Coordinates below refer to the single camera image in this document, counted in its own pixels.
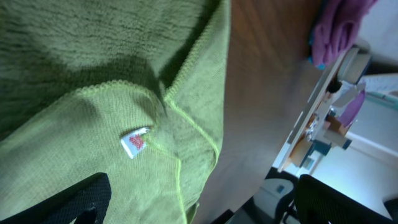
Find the light green cloth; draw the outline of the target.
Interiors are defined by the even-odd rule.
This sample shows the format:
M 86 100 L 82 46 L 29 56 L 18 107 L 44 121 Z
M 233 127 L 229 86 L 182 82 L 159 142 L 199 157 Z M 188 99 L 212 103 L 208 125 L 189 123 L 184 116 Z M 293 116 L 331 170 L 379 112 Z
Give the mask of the light green cloth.
M 191 223 L 230 27 L 229 1 L 2 1 L 1 219 L 100 173 L 102 223 Z

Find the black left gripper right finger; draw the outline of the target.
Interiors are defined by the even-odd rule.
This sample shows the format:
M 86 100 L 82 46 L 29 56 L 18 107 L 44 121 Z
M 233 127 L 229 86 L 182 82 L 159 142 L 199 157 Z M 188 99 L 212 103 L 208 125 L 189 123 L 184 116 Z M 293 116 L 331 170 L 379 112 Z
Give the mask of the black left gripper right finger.
M 301 224 L 395 224 L 311 175 L 301 175 L 294 204 Z

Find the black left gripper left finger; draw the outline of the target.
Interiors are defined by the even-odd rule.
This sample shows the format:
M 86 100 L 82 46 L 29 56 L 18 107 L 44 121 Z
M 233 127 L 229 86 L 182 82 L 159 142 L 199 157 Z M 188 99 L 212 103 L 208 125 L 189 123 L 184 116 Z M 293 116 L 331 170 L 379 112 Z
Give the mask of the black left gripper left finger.
M 102 224 L 111 200 L 108 175 L 96 173 L 1 224 Z

